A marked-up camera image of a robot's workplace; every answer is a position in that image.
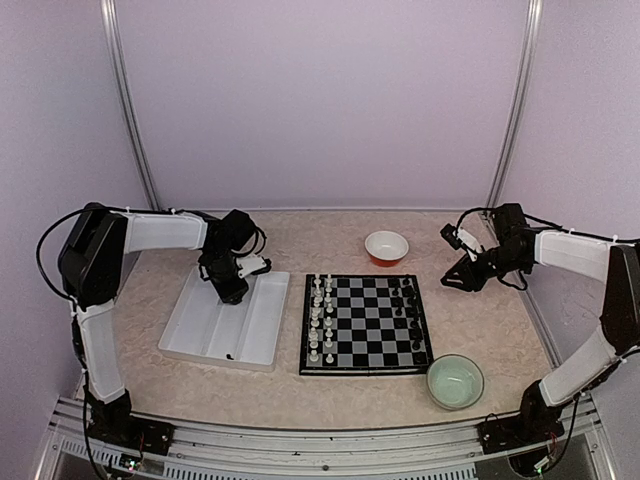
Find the black white chessboard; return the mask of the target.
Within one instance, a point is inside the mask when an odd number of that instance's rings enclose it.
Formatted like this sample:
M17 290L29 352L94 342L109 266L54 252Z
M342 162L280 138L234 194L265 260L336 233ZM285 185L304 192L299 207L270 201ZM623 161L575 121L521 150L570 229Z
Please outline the black white chessboard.
M387 375L419 375L427 372L434 361L431 341L428 331L426 315L422 303L418 278L414 275L338 275L333 276L333 291L331 297L334 308L333 325L324 325L325 309L325 279L328 274L320 274L322 288L314 285L315 274L308 274L305 278L305 300L302 317L302 334L299 359L299 374L302 376L387 376ZM405 276L411 276L417 303L415 306L407 304L403 295L402 284ZM390 278L400 280L401 294L393 296L393 288L389 286ZM313 297L323 296L322 309L317 329L311 327L311 312L315 307ZM396 316L391 299L401 297L403 315ZM419 310L417 318L408 318L406 309L416 307ZM416 319L420 324L424 342L423 351L414 351L410 338L409 323ZM332 328L333 337L325 338L325 330ZM318 343L311 344L309 333L316 330L319 335ZM325 341L331 339L334 345L325 348ZM317 362L309 361L309 354L315 349L318 352ZM424 352L427 363L417 365L414 354ZM326 363L326 355L334 356L334 363Z

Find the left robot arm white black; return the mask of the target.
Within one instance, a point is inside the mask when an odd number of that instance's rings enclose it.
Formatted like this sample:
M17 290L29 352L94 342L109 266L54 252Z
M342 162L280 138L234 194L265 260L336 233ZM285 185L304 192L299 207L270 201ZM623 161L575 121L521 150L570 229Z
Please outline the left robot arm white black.
M120 376L113 311L126 255L148 250L196 251L200 278L225 304L238 304L249 275L271 268L261 252L264 231L246 212L222 218L201 211L154 212L91 202L62 218L75 223L57 260L61 287L53 291L71 308L76 356L85 374L92 423L121 445L133 443L140 424Z

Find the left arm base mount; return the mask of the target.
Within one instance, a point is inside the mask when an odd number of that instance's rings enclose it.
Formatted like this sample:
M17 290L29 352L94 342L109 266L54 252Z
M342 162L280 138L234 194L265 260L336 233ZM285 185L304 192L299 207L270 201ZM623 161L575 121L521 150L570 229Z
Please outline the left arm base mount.
M135 450L166 456L175 427L167 422L136 417L130 413L91 412L88 436L92 439Z

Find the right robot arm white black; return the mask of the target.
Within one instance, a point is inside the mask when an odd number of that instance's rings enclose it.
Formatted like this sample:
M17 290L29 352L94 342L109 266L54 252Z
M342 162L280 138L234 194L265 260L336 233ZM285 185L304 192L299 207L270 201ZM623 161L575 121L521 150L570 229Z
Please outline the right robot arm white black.
M523 393L511 433L535 442L561 410L639 351L639 241L564 227L518 203L464 211L441 237L461 258L446 287L479 292L495 279L526 294L556 367Z

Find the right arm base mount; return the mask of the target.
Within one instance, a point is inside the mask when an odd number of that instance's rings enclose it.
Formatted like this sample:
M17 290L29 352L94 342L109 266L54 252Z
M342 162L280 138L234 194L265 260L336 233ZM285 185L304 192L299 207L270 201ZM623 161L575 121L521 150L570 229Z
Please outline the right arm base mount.
M546 442L553 435L561 437L564 426L556 413L532 416L518 413L498 417L489 414L476 425L484 454L493 454Z

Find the white plastic compartment tray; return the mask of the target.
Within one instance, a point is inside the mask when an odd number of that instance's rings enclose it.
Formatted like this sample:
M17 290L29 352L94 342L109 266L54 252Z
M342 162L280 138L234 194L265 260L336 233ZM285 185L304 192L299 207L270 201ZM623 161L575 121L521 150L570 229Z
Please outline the white plastic compartment tray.
M209 282L191 270L159 340L166 356L220 367L271 372L290 274L270 272L248 279L237 305L223 303ZM226 359L231 354L235 360Z

